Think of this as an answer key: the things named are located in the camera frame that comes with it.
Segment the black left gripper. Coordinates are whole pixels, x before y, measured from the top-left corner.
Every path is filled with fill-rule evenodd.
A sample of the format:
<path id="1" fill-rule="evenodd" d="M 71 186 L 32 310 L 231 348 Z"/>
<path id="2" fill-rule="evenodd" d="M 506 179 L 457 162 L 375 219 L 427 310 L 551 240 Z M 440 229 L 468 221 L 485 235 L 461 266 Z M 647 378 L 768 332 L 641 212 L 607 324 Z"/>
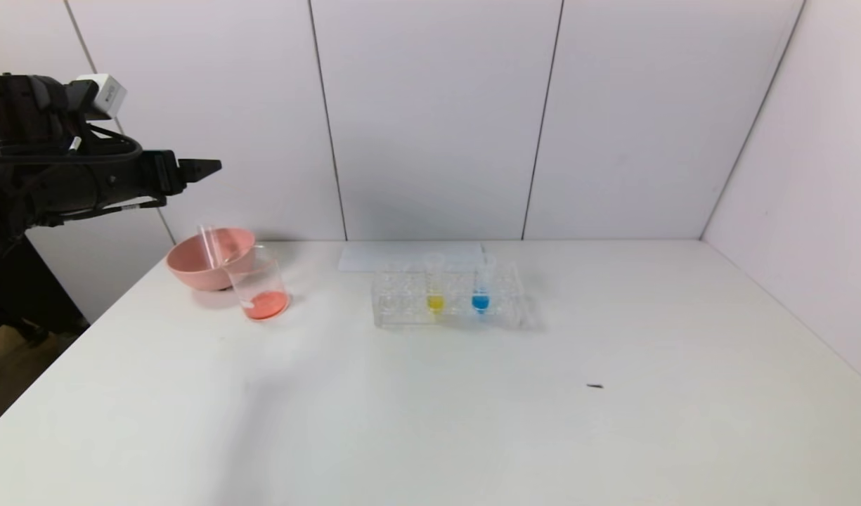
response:
<path id="1" fill-rule="evenodd" d="M 133 158 L 116 148 L 107 148 L 99 154 L 124 158 L 89 166 L 96 189 L 91 202 L 93 210 L 140 198 L 163 200 L 182 192 L 185 183 L 202 181 L 222 169 L 221 160 L 180 158 L 177 164 L 170 150 L 141 150 Z"/>

